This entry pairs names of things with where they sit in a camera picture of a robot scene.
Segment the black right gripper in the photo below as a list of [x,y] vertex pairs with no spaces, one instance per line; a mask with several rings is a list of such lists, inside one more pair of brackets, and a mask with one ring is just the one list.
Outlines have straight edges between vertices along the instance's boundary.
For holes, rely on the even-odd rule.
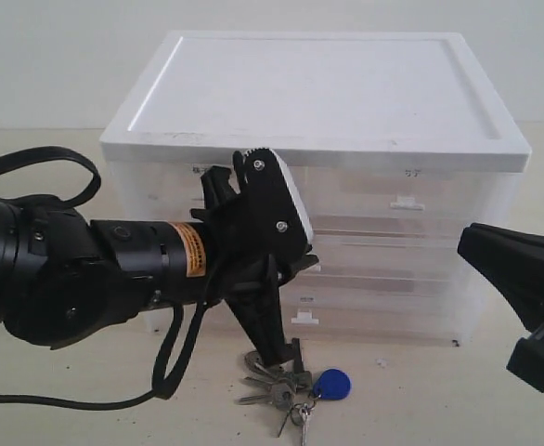
[[463,229],[457,252],[499,291],[529,332],[517,340],[507,371],[544,393],[544,235],[472,223]]

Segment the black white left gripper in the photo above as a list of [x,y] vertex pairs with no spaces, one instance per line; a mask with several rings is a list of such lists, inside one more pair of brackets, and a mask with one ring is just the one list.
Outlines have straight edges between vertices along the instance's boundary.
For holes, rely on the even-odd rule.
[[319,263],[314,231],[290,168],[267,147],[234,151],[231,166],[201,176],[203,208],[217,259],[212,296],[224,297],[263,365],[286,361],[279,287]]

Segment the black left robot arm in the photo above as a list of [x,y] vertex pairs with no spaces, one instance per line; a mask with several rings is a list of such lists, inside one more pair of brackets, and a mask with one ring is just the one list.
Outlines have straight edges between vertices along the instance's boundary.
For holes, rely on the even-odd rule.
[[86,219],[76,196],[0,198],[0,323],[37,346],[64,348],[145,311],[226,303],[262,360],[291,357],[279,290],[316,265],[313,230],[284,161],[236,151],[201,174],[190,220]]

